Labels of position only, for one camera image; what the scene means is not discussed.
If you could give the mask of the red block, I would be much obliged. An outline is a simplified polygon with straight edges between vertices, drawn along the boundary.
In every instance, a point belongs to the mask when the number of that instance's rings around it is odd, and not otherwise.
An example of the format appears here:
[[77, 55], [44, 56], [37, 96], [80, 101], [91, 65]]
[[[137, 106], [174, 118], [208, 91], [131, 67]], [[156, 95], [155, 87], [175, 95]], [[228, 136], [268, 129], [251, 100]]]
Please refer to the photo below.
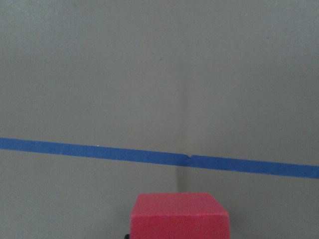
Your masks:
[[208, 193], [138, 195], [129, 239], [229, 239], [230, 218]]

